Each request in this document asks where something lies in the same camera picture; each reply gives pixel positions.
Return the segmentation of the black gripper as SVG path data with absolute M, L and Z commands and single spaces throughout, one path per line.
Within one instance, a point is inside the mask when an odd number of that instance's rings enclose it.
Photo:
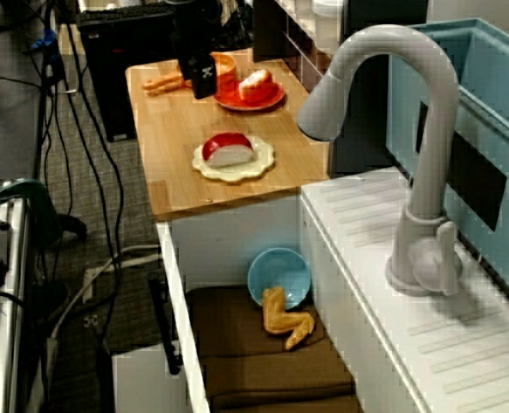
M 171 40 L 185 81 L 192 81 L 197 100 L 213 96 L 217 70 L 211 56 L 212 21 L 206 15 L 175 15 Z

